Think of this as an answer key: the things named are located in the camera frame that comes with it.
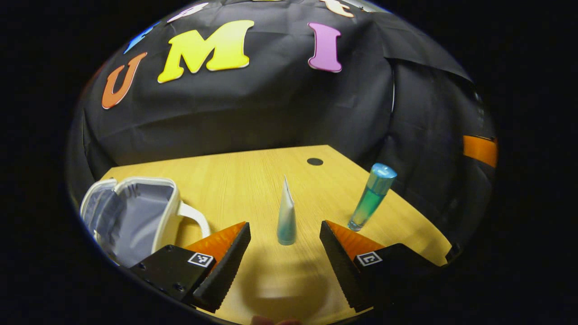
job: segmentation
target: blue cap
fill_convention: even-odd
[[[377,195],[386,195],[396,177],[391,167],[377,163],[371,167],[367,187]]]

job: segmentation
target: orange tape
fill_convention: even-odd
[[[498,163],[498,140],[464,135],[464,155],[494,168]]]

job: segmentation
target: pink letter i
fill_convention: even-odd
[[[341,71],[341,64],[337,61],[337,37],[341,36],[341,33],[319,23],[307,25],[315,31],[315,53],[308,61],[309,66],[330,72]]]

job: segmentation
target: green liquid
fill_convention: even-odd
[[[378,195],[367,186],[363,191],[359,204],[347,225],[353,231],[359,231],[369,220],[371,215],[377,210],[385,195]]]

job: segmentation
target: orange letter u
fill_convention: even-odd
[[[116,93],[113,93],[114,84],[116,83],[118,74],[124,69],[124,65],[121,65],[109,74],[108,78],[106,78],[105,92],[102,94],[102,108],[109,109],[123,100],[124,96],[128,92],[128,89],[131,87],[132,79],[135,77],[136,69],[146,54],[146,52],[141,53],[128,62],[127,75],[124,77],[123,85]]]

